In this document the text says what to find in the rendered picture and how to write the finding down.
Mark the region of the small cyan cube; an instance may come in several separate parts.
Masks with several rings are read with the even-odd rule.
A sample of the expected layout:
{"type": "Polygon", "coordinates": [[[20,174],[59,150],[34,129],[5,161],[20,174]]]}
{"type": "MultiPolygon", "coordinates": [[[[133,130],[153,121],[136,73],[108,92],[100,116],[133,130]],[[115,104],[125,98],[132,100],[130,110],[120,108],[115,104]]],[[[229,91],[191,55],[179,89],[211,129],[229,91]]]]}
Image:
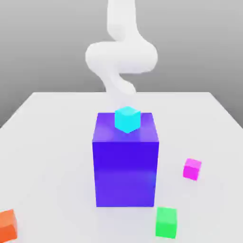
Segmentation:
{"type": "Polygon", "coordinates": [[[129,106],[116,110],[114,113],[114,126],[124,133],[139,129],[141,126],[141,112],[129,106]]]}

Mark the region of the small magenta cube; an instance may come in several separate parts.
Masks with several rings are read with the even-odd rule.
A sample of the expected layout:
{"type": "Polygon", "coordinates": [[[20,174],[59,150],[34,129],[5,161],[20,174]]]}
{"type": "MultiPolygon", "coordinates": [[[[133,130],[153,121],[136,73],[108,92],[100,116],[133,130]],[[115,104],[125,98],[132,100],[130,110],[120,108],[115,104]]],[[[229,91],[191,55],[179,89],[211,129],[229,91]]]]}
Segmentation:
{"type": "Polygon", "coordinates": [[[183,169],[183,177],[197,181],[202,162],[188,158],[183,169]]]}

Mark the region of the small green cube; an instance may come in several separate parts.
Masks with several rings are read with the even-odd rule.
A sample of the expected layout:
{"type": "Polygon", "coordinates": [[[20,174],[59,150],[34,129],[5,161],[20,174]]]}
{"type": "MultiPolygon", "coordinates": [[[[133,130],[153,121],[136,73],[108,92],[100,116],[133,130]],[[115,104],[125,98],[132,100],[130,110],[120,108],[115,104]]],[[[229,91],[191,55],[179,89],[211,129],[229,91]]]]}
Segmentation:
{"type": "Polygon", "coordinates": [[[177,210],[169,207],[157,207],[155,235],[175,239],[177,234],[177,210]]]}

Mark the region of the small orange cube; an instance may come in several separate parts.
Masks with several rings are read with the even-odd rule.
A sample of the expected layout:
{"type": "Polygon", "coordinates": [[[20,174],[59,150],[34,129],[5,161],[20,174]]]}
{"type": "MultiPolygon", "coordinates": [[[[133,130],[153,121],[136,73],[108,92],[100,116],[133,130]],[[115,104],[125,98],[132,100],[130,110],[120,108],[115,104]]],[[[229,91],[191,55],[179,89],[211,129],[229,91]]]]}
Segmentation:
{"type": "Polygon", "coordinates": [[[17,237],[18,228],[14,210],[0,212],[0,243],[15,240],[17,237]]]}

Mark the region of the large purple box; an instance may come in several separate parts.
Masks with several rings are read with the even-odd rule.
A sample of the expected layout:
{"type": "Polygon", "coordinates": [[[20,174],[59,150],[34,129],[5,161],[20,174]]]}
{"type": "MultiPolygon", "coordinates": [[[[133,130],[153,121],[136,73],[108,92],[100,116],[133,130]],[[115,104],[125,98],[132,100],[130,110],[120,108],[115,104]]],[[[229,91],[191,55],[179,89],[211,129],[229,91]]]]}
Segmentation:
{"type": "Polygon", "coordinates": [[[159,155],[153,115],[142,113],[141,127],[124,133],[114,113],[99,113],[92,145],[97,207],[153,207],[159,155]]]}

